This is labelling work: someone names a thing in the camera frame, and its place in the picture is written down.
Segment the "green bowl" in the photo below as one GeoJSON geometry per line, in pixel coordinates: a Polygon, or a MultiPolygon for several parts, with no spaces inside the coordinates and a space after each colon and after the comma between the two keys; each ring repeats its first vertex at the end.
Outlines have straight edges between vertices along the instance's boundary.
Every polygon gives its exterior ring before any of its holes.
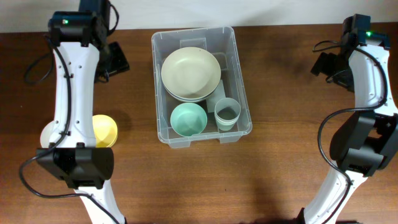
{"type": "Polygon", "coordinates": [[[207,122],[205,110],[196,103],[182,103],[170,115],[173,130],[183,137],[202,133],[207,122]]]}

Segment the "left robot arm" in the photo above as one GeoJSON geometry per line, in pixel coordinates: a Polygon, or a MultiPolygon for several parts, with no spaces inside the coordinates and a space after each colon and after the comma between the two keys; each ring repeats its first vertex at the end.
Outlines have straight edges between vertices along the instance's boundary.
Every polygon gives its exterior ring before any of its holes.
{"type": "Polygon", "coordinates": [[[37,163],[74,190],[93,223],[126,222],[111,188],[113,151],[97,147],[93,127],[95,82],[129,70],[118,43],[107,43],[113,10],[109,1],[81,1],[77,11],[57,11],[47,39],[57,67],[55,115],[37,163]]]}

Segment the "white bowl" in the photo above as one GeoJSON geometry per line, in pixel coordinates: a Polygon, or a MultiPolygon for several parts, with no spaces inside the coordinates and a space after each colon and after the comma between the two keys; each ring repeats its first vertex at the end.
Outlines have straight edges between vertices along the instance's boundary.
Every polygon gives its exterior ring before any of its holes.
{"type": "Polygon", "coordinates": [[[49,122],[40,134],[40,145],[42,148],[48,148],[50,144],[50,136],[52,134],[55,121],[49,122]]]}

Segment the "cream plastic cup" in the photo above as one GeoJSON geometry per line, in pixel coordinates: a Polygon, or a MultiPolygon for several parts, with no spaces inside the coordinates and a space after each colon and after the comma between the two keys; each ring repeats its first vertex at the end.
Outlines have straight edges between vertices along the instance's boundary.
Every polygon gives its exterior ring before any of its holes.
{"type": "Polygon", "coordinates": [[[239,115],[234,113],[222,113],[215,114],[215,118],[220,125],[227,126],[235,124],[239,119],[239,115]]]}

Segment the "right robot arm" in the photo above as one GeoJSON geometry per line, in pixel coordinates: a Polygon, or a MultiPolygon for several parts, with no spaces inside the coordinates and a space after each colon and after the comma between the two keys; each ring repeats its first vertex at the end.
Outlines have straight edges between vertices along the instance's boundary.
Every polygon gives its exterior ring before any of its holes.
{"type": "Polygon", "coordinates": [[[351,113],[333,135],[329,155],[319,147],[330,170],[315,198],[301,209],[297,223],[337,223],[354,191],[397,153],[397,106],[388,76],[388,35],[373,32],[369,16],[354,14],[344,20],[340,41],[329,43],[339,54],[328,47],[314,47],[313,52],[320,55],[311,73],[322,73],[327,83],[353,92],[355,106],[328,115],[318,129],[317,143],[321,144],[326,122],[351,113]]]}

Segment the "yellow bowl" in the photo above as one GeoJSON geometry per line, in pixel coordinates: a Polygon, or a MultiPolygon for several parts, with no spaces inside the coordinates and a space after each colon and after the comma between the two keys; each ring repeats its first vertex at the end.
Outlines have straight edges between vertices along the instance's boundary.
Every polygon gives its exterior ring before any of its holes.
{"type": "Polygon", "coordinates": [[[118,126],[113,118],[104,114],[93,116],[96,147],[112,147],[118,138],[118,126]]]}

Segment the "cream white plate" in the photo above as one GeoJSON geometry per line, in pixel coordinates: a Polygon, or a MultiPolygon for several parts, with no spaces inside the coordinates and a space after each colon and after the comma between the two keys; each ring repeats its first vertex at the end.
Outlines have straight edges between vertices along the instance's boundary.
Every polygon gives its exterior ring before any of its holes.
{"type": "Polygon", "coordinates": [[[172,94],[194,99],[212,92],[221,80],[221,67],[213,54],[198,47],[172,52],[162,65],[162,83],[172,94]]]}

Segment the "grey plastic cup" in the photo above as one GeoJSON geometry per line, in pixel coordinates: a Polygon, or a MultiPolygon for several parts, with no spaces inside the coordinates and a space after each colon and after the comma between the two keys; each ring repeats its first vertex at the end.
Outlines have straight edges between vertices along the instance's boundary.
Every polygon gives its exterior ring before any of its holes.
{"type": "Polygon", "coordinates": [[[215,114],[234,113],[240,115],[241,105],[233,98],[222,98],[215,105],[215,114]]]}

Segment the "green plastic cup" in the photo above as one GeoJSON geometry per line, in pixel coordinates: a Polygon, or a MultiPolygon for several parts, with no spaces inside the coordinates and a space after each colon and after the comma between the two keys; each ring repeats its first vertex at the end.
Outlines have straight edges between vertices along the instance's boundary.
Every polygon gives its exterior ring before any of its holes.
{"type": "Polygon", "coordinates": [[[218,129],[220,129],[222,131],[231,130],[236,123],[237,123],[236,120],[228,120],[228,121],[216,120],[216,125],[217,125],[218,129]]]}

